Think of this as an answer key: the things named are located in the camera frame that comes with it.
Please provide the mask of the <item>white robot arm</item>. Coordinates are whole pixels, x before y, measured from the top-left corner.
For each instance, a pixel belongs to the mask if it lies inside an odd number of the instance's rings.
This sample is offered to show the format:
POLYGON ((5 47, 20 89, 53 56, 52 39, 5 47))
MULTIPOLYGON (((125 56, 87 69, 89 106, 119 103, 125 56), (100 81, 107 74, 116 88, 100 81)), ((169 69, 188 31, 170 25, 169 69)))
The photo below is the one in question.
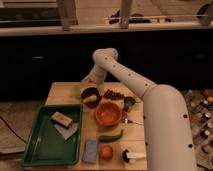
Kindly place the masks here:
POLYGON ((96 84, 111 73, 143 101, 148 171, 197 171, 189 114, 183 95, 120 64, 114 48, 97 49, 85 80, 96 84))

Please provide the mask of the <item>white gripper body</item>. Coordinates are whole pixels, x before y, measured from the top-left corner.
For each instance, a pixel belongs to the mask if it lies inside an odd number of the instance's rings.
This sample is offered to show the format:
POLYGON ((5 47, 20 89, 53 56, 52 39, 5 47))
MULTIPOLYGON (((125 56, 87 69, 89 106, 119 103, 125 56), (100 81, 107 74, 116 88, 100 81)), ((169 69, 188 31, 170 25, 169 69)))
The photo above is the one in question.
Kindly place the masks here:
POLYGON ((96 84, 101 84, 106 79, 107 72, 95 64, 89 74, 84 78, 85 82, 94 82, 96 84))

